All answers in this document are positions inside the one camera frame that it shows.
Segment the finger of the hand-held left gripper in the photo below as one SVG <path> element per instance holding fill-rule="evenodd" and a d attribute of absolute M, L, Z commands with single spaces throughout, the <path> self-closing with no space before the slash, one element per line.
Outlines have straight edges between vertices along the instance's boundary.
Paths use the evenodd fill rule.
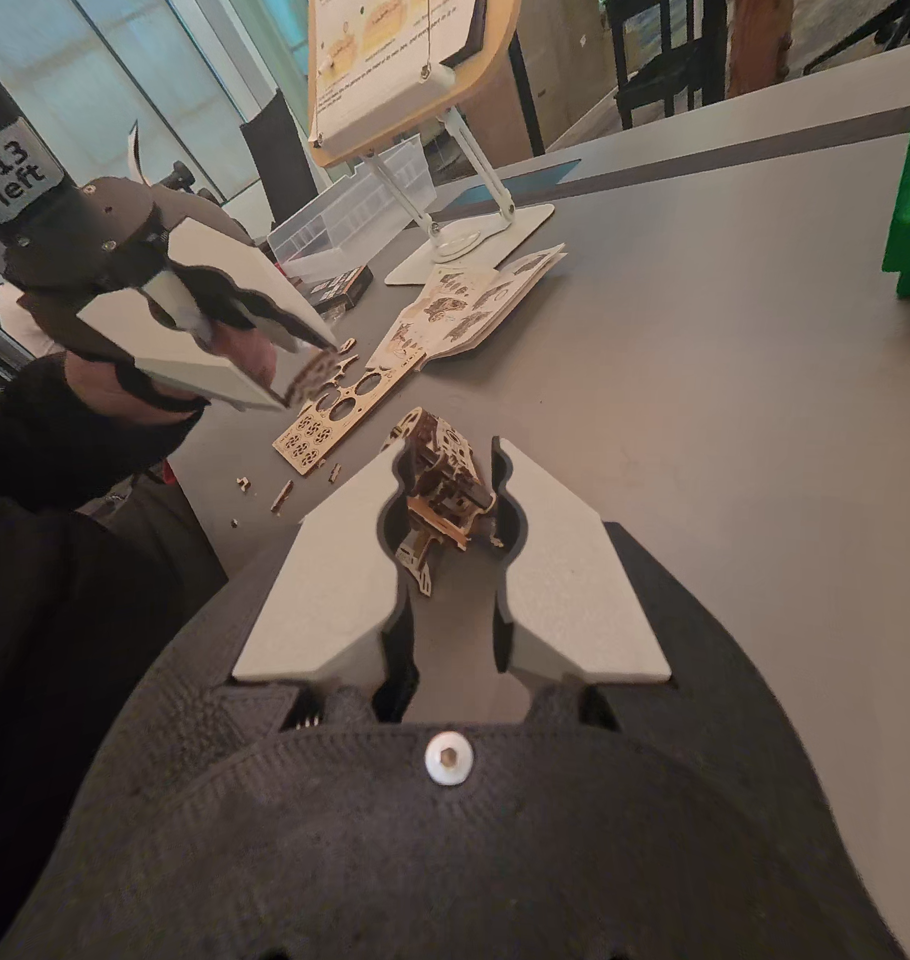
<path fill-rule="evenodd" d="M 169 232 L 167 257 L 200 313 L 236 330 L 258 330 L 294 354 L 302 345 L 336 353 L 328 324 L 259 248 L 191 218 Z"/>
<path fill-rule="evenodd" d="M 160 324 L 141 291 L 100 294 L 80 309 L 89 330 L 119 347 L 149 378 L 239 409 L 284 409 L 281 398 L 239 370 L 229 359 L 202 349 L 185 330 Z"/>

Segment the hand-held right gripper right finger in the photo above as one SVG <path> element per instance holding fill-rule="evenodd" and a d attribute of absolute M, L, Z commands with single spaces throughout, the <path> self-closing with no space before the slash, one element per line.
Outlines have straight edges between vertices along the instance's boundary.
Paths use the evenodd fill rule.
<path fill-rule="evenodd" d="M 504 437 L 492 439 L 492 482 L 505 551 L 498 672 L 531 694 L 667 684 L 672 668 L 599 513 Z"/>

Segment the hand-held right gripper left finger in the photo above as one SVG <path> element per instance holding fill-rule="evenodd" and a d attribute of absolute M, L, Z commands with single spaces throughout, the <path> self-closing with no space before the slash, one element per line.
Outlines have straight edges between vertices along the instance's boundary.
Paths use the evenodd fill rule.
<path fill-rule="evenodd" d="M 416 691 L 413 611 L 396 551 L 409 534 L 410 443 L 394 440 L 305 516 L 232 669 L 323 698 L 353 687 L 381 721 Z"/>

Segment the wooden wheel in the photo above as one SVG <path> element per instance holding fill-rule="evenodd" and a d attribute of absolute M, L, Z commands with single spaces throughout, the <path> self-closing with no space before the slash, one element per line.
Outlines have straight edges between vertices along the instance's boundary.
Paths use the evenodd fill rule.
<path fill-rule="evenodd" d="M 305 403 L 312 403 L 334 382 L 341 365 L 341 356 L 335 351 L 318 351 L 293 377 L 283 393 L 289 409 L 300 410 Z"/>

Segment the wooden sheet with wheels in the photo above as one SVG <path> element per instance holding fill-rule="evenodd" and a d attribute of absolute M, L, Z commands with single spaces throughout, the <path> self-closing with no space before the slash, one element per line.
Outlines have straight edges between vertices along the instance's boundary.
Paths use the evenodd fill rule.
<path fill-rule="evenodd" d="M 357 361 L 350 354 L 353 342 L 347 342 L 339 351 L 341 365 L 334 382 L 315 402 L 305 403 L 298 410 L 289 428 L 272 446 L 300 476 L 306 476 L 367 417 L 417 366 L 428 357 L 421 345 L 406 345 L 385 365 L 369 364 L 353 385 L 343 380 L 348 369 Z"/>

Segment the wooden buggy model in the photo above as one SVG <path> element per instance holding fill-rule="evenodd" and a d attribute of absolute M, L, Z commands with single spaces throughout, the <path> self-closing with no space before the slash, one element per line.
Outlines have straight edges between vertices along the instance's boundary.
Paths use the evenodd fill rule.
<path fill-rule="evenodd" d="M 485 484 L 468 440 L 448 421 L 415 407 L 390 431 L 383 448 L 408 441 L 413 479 L 406 484 L 409 532 L 395 552 L 425 597 L 433 593 L 435 546 L 467 550 L 496 494 Z"/>

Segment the person's left forearm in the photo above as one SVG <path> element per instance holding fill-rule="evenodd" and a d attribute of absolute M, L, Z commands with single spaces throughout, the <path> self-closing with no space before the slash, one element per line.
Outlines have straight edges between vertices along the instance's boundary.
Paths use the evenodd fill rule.
<path fill-rule="evenodd" d="M 123 389 L 144 402 L 196 413 L 159 426 L 97 414 L 68 387 L 65 354 L 29 363 L 0 391 L 0 498 L 30 512 L 73 510 L 155 466 L 181 445 L 208 404 L 162 390 L 134 366 L 105 363 Z"/>

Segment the person's left hand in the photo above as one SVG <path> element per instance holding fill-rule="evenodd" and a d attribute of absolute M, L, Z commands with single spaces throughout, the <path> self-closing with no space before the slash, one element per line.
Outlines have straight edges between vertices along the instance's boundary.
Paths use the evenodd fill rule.
<path fill-rule="evenodd" d="M 210 325 L 209 352 L 230 359 L 249 377 L 269 389 L 276 373 L 275 346 L 260 331 L 235 329 L 219 322 Z M 163 410 L 129 393 L 118 381 L 111 364 L 90 362 L 66 353 L 65 381 L 74 395 L 95 413 L 137 426 L 168 426 L 196 413 Z"/>

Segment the black product box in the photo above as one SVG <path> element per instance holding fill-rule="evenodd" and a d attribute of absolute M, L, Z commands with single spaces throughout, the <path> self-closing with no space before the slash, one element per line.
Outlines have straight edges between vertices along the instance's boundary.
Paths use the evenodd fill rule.
<path fill-rule="evenodd" d="M 368 266 L 358 267 L 331 279 L 305 286 L 307 302 L 329 324 L 356 307 L 373 281 Z"/>

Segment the clear plastic storage box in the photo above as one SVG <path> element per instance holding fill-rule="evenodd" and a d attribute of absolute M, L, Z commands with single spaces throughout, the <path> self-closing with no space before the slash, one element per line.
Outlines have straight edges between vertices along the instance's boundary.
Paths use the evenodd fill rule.
<path fill-rule="evenodd" d="M 363 161 L 277 226 L 268 242 L 288 278 L 320 282 L 366 266 L 411 222 Z"/>

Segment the instruction booklet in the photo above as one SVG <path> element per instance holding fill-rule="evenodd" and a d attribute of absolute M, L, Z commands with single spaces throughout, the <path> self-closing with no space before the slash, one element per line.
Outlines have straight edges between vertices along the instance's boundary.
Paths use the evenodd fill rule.
<path fill-rule="evenodd" d="M 567 255 L 559 244 L 509 263 L 502 270 L 436 266 L 413 303 L 404 308 L 365 366 L 377 372 L 416 359 L 471 351 L 509 317 L 533 287 Z"/>

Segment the white instruction sheet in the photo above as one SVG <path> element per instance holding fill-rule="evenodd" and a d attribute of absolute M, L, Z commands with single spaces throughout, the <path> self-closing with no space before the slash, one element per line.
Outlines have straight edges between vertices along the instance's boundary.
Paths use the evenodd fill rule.
<path fill-rule="evenodd" d="M 312 2 L 316 96 L 308 140 L 358 147 L 433 102 L 484 43 L 485 1 Z"/>

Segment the black metal-frame chair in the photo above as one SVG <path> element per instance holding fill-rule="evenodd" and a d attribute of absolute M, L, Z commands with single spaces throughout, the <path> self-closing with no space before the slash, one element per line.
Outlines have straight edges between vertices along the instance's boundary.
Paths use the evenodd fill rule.
<path fill-rule="evenodd" d="M 696 2 L 684 3 L 685 40 L 674 45 L 670 1 L 605 1 L 604 9 L 612 33 L 617 89 L 614 95 L 624 131 L 633 127 L 633 113 L 661 103 L 664 115 L 675 114 L 677 95 L 686 93 L 692 110 L 696 96 L 703 105 L 724 99 L 727 57 L 727 2 L 701 2 L 701 30 L 696 31 Z M 660 49 L 632 76 L 627 59 L 629 21 L 657 10 Z"/>

